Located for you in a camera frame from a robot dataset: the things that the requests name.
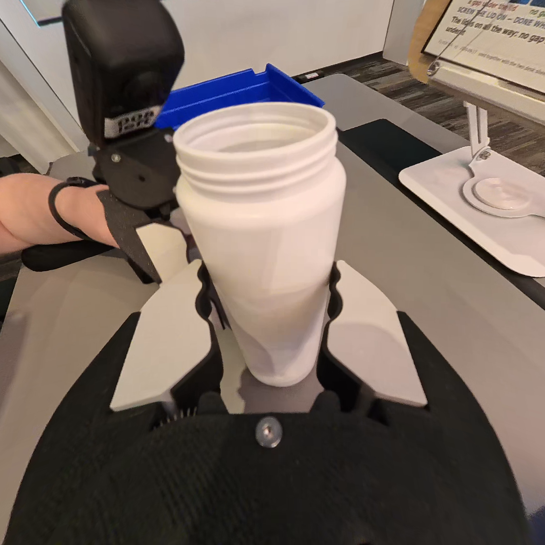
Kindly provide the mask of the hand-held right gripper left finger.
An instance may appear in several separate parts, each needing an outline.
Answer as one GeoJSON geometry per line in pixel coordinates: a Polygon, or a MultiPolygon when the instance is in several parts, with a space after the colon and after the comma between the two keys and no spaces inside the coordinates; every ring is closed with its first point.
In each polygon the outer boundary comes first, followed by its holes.
{"type": "Polygon", "coordinates": [[[223,362],[201,260],[187,265],[140,311],[110,408],[121,412],[158,403],[191,412],[207,392],[221,393],[223,362]]]}

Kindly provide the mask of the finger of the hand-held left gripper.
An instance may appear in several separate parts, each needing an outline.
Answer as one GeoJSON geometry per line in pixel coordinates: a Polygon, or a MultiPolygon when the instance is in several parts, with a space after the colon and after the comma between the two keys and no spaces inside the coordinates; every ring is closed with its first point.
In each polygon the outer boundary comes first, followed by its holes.
{"type": "Polygon", "coordinates": [[[159,273],[160,287],[141,309],[138,330],[178,330],[187,318],[182,318],[186,306],[195,310],[195,298],[202,288],[211,299],[210,279],[205,272],[202,281],[198,273],[202,261],[187,260],[185,232],[176,227],[152,223],[136,229],[152,264],[159,273]]]}

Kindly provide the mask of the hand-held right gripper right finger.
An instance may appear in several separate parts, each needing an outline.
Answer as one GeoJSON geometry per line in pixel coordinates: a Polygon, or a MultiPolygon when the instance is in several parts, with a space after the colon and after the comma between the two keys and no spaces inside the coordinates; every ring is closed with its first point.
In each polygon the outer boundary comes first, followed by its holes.
{"type": "Polygon", "coordinates": [[[338,397],[340,410],[366,409],[376,399],[425,407],[395,305],[344,261],[334,263],[329,291],[316,372],[323,389],[338,397]]]}

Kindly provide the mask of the white bottle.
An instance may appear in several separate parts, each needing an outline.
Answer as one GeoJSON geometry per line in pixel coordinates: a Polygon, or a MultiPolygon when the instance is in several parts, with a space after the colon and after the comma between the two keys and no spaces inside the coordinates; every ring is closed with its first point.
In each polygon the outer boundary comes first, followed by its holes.
{"type": "Polygon", "coordinates": [[[175,196],[260,382],[315,365],[346,187],[336,120],[292,102],[222,108],[173,136],[175,196]]]}

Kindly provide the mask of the blue plastic bin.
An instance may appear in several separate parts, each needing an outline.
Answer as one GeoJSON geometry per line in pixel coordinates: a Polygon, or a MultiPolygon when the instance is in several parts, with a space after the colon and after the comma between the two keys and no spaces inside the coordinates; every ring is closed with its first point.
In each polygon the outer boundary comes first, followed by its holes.
{"type": "Polygon", "coordinates": [[[246,69],[172,91],[154,126],[176,130],[202,114],[259,102],[293,102],[319,108],[325,104],[295,79],[267,64],[263,72],[246,69]]]}

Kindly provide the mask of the person's left forearm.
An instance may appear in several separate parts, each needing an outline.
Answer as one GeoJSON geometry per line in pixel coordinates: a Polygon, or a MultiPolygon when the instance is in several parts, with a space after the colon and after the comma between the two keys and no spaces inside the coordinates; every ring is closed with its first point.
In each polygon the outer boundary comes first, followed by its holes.
{"type": "Polygon", "coordinates": [[[1,255],[61,239],[63,231],[49,208],[49,194],[57,183],[39,174],[1,178],[1,255]]]}

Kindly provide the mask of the person's left hand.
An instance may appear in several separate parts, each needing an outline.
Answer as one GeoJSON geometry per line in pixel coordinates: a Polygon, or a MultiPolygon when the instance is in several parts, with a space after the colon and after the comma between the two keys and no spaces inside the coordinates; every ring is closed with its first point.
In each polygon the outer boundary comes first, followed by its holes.
{"type": "Polygon", "coordinates": [[[57,234],[55,242],[74,242],[82,240],[75,230],[83,233],[88,239],[119,248],[106,222],[105,208],[99,194],[110,194],[106,185],[81,187],[58,184],[54,187],[53,206],[56,211],[54,226],[57,234]]]}

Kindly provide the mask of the black wristband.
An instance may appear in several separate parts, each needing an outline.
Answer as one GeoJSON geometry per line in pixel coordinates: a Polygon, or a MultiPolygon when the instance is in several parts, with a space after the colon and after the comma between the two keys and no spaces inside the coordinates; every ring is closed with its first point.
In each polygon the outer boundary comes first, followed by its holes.
{"type": "MultiPolygon", "coordinates": [[[[103,185],[103,184],[100,184],[100,183],[98,183],[96,181],[92,181],[90,179],[81,178],[81,177],[68,178],[66,181],[61,182],[59,184],[74,185],[74,186],[81,186],[81,187],[89,187],[89,186],[93,186],[93,185],[103,185]]],[[[56,211],[55,211],[54,206],[53,206],[54,195],[52,194],[52,192],[55,192],[54,187],[51,189],[47,201],[48,201],[50,213],[51,213],[51,215],[52,215],[52,217],[54,219],[54,216],[56,216],[57,214],[56,214],[56,211]]],[[[57,219],[57,221],[60,224],[63,224],[63,221],[61,219],[57,219]]],[[[82,240],[90,240],[83,233],[79,232],[78,230],[75,230],[75,234],[80,235],[82,237],[82,240]]]]}

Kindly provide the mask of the white sign stand base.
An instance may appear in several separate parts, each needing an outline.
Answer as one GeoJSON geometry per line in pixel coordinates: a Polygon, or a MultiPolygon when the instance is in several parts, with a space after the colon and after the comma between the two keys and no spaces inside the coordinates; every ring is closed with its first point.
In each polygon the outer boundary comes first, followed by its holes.
{"type": "Polygon", "coordinates": [[[544,277],[544,176],[490,147],[491,108],[544,127],[544,92],[435,60],[429,83],[459,92],[470,144],[406,167],[399,181],[517,274],[544,277]]]}

